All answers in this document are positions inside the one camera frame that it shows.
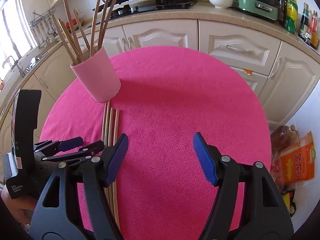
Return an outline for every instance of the window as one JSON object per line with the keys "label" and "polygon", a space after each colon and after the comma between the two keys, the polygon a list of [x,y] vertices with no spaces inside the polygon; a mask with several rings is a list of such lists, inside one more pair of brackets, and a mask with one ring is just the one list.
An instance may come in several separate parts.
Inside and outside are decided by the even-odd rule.
{"label": "window", "polygon": [[[12,41],[16,45],[16,50],[5,26],[4,16]],[[0,78],[3,80],[14,63],[12,59],[11,63],[3,65],[3,62],[9,56],[18,60],[19,55],[23,56],[31,48],[36,47],[36,41],[28,26],[21,0],[7,0],[5,3],[3,11],[0,13],[0,37]]]}

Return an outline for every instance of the pink table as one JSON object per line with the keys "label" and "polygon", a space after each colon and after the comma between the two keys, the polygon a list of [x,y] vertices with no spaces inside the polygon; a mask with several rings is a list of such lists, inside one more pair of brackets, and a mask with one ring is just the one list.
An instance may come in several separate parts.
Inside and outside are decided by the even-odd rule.
{"label": "pink table", "polygon": [[[194,133],[239,163],[270,167],[263,109],[246,82],[204,53],[177,47],[135,49],[111,58],[122,87],[111,100],[119,108],[119,134],[129,150],[118,175],[121,232],[126,240],[197,239],[217,188],[205,180],[192,147]],[[41,140],[101,137],[104,103],[75,80],[51,110]],[[231,229],[239,224],[239,186]],[[90,228],[83,190],[84,223]]]}

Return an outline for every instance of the green electric cooker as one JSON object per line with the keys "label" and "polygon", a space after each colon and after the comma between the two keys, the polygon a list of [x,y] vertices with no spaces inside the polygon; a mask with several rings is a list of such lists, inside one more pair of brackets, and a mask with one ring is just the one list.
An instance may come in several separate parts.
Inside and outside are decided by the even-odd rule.
{"label": "green electric cooker", "polygon": [[275,7],[278,0],[233,0],[233,6],[243,12],[266,19],[278,20],[278,9]]}

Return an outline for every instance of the blue gripper pad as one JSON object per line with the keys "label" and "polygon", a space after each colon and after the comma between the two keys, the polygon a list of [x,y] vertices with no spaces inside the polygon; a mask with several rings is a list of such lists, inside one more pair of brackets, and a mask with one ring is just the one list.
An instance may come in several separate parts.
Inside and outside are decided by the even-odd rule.
{"label": "blue gripper pad", "polygon": [[200,133],[196,133],[193,136],[193,148],[196,151],[205,178],[215,186],[218,182],[216,166],[210,157],[207,144]]}
{"label": "blue gripper pad", "polygon": [[107,176],[105,179],[106,185],[109,186],[112,182],[116,180],[122,161],[125,157],[125,154],[127,153],[128,147],[128,136],[126,134],[122,134],[116,145],[112,147],[113,150],[110,153],[112,155],[111,159],[104,167],[105,170],[107,170]]}
{"label": "blue gripper pad", "polygon": [[58,147],[58,150],[60,152],[66,152],[68,150],[80,147],[82,144],[83,144],[83,139],[81,137],[76,137],[76,138],[61,142]]}

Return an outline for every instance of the orange package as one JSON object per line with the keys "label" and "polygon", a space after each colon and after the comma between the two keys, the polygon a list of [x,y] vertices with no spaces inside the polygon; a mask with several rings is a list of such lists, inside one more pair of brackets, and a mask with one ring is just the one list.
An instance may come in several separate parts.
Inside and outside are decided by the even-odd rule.
{"label": "orange package", "polygon": [[312,179],[315,176],[316,151],[311,132],[297,143],[280,151],[279,154],[284,185]]}

